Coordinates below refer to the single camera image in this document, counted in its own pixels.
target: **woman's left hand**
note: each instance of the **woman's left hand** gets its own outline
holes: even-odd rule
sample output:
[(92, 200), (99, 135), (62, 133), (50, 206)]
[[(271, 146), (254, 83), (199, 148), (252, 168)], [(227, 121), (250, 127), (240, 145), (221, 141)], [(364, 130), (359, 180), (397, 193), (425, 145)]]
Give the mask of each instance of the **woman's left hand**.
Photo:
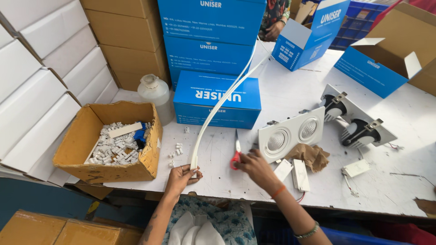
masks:
[[(177, 202), (187, 185), (197, 183), (203, 177), (202, 173), (198, 171), (200, 167), (192, 170), (189, 170), (189, 167), (190, 165), (187, 164), (171, 169), (164, 195), (174, 198)], [(191, 178), (195, 173), (197, 173), (197, 178)]]
[(276, 41), (280, 32), (283, 30), (283, 27), (285, 27), (285, 24), (281, 21), (277, 21), (276, 23), (272, 24), (269, 28), (266, 29), (268, 33), (265, 35), (265, 41)]

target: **led lens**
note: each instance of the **led lens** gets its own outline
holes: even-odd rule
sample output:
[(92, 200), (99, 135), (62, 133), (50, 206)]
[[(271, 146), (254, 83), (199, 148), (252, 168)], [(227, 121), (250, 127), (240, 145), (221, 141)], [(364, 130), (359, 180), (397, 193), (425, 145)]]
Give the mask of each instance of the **led lens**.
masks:
[(268, 141), (268, 149), (270, 151), (275, 151), (282, 147), (283, 143), (285, 143), (285, 135), (281, 132), (274, 133)]
[(308, 121), (301, 130), (301, 137), (305, 140), (313, 135), (315, 130), (317, 129), (317, 122), (312, 119)]

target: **red wire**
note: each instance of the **red wire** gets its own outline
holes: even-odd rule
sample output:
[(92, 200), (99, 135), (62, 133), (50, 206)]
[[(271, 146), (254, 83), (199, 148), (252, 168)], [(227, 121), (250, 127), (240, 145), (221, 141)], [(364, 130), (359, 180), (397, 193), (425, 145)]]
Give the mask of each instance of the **red wire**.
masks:
[(303, 200), (305, 194), (306, 194), (306, 192), (303, 192), (303, 195), (300, 198), (298, 198), (299, 201), (297, 201), (297, 202), (301, 202)]

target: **blue floral fabric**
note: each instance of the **blue floral fabric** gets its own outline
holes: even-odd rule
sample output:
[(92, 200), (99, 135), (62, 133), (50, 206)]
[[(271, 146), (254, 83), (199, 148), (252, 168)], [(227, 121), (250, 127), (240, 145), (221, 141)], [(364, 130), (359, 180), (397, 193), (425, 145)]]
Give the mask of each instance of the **blue floral fabric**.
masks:
[(257, 245), (253, 227), (239, 202), (232, 201), (227, 209), (223, 209), (194, 197), (180, 197), (179, 202), (171, 212), (162, 245), (168, 244), (171, 228), (187, 211), (191, 212), (193, 216), (207, 215), (208, 221), (212, 223), (227, 245)]

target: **plastic bottle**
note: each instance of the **plastic bottle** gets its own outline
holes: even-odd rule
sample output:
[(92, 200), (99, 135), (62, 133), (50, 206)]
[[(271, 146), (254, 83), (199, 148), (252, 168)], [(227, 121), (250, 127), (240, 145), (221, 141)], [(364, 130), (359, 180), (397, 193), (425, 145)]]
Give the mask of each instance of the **plastic bottle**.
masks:
[(145, 75), (141, 78), (141, 84), (138, 86), (138, 94), (143, 102), (154, 103), (160, 123), (163, 126), (173, 120), (174, 107), (170, 99), (170, 89), (166, 82), (153, 74)]

